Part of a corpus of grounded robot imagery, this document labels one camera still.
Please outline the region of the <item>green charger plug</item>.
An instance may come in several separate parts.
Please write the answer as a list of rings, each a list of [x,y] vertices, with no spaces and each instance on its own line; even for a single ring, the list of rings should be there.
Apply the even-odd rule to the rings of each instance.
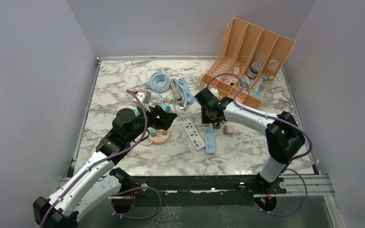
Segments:
[[[151,137],[155,137],[157,135],[156,129],[154,129],[152,127],[149,127],[148,131],[149,131],[149,134],[150,134]]]

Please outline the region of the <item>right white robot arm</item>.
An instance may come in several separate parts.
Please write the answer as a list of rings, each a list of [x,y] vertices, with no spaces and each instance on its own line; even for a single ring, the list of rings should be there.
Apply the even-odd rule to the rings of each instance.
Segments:
[[[274,181],[288,167],[306,142],[305,134],[292,114],[263,113],[242,105],[235,99],[219,99],[210,89],[204,88],[195,95],[201,106],[202,123],[215,124],[222,121],[246,126],[263,134],[267,139],[269,158],[257,174],[255,187],[261,193],[274,188]]]

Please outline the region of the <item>yellow charger plug back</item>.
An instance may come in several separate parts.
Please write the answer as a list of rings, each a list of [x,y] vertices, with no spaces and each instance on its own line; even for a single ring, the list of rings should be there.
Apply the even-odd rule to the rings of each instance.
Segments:
[[[167,134],[168,134],[168,131],[167,130],[161,129],[161,135],[167,135]]]

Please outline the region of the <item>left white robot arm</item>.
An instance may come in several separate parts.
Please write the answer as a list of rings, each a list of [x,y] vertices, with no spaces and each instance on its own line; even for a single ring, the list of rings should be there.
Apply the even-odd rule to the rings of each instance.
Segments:
[[[168,130],[177,114],[159,105],[141,110],[130,108],[116,113],[112,129],[101,139],[82,168],[48,198],[38,197],[33,203],[34,218],[42,228],[75,228],[81,219],[111,195],[125,195],[130,190],[130,176],[120,168],[113,169],[144,138],[146,130]]]

